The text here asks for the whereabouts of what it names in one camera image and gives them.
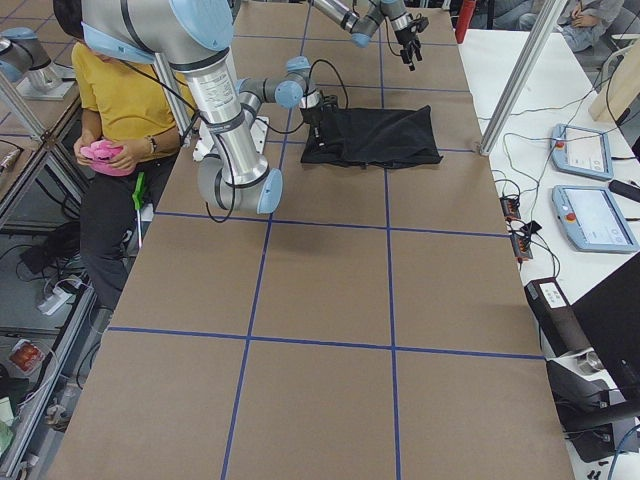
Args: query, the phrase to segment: white sticker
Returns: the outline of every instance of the white sticker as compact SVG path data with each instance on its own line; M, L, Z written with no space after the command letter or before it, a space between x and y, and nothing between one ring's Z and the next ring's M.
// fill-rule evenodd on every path
M560 295L555 283L541 283L540 290L542 291L544 298L547 299L547 303L551 308L567 306L567 303L564 301L564 298L562 298L562 295Z
M214 109L224 107L234 98L233 84L226 71L201 80L199 87L205 103Z

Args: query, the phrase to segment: red object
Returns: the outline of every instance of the red object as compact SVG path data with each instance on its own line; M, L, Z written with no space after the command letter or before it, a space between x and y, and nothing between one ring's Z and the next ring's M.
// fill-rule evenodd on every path
M9 360L24 373L31 373L44 358L38 347L28 340L20 340L13 348Z
M462 2L458 22L456 23L456 41L458 44L464 41L464 36L467 34L467 29L469 28L475 9L476 0L464 0L464 2Z

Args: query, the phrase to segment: hand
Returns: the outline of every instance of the hand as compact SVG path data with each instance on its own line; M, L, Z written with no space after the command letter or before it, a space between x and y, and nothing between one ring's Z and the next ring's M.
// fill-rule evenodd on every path
M600 23L600 19L598 17L594 17L593 15L579 15L574 18L571 22L572 27L586 28L593 27Z
M76 142L73 144L73 153L76 156L76 161L80 165L87 165L87 166L91 165L92 160L82 155L80 153L80 149L82 147L90 147L91 144L96 140L97 138L95 138L95 136L91 132L89 132L88 130L85 130L82 132L82 135L80 136L80 138L78 138L78 140L76 140Z
M114 168L129 169L134 168L140 161L147 157L150 152L149 140L146 138L136 138L113 142L113 147L122 147L122 152L111 159L110 165Z
M582 13L582 5L578 4L573 8L573 10L571 10L571 18L575 20L580 16L581 13Z

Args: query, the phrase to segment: black fabric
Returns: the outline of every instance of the black fabric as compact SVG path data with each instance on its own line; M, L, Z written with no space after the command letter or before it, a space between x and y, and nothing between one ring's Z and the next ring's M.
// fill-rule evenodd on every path
M419 110L325 109L320 130L324 146L309 129L302 163L397 169L442 160L429 105Z

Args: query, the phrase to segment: white table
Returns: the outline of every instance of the white table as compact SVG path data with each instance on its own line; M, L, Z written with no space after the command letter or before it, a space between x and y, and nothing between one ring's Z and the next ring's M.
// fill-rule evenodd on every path
M474 97L474 106L481 130L484 132L495 106L504 90L509 75L516 63L522 46L527 39L526 32L469 30L460 53L464 64L469 88ZM596 98L591 82L584 74L564 39L557 33L551 34L529 79L520 94L513 113L529 109L563 107L586 96L583 102L573 103L562 109L528 112L512 115L501 133L496 146L490 152L490 162L494 177L516 182L522 190L533 188L534 182L514 171L503 148L506 136L507 148L512 165L534 178L540 179L549 156L549 141L519 139L509 133L530 138L548 138L552 128L558 123L610 130L613 123L595 122L589 115L589 105ZM632 156L626 140L615 130L609 133L612 156ZM621 181L640 181L640 165L636 160L615 161L614 176ZM531 219L542 225L540 234L561 262L558 283L570 302L575 302L599 281L607 277L630 257L626 254L601 254L578 252L572 247L561 230L551 202L551 188L558 184L605 185L604 182L557 171L549 162L540 179L538 199L534 193L521 197L520 213L525 221ZM507 182L496 184L499 193L515 193L515 188ZM616 201L626 217L640 216L640 204L616 196ZM633 233L640 238L640 223L631 223ZM523 285L530 280L552 275L552 260L542 248L532 246L533 260L522 265ZM606 479L608 466L598 466L597 462L585 464L567 442L572 457L576 478L582 479L591 470L603 470L600 479ZM635 480L640 478L640 455L623 455L615 467L614 480Z

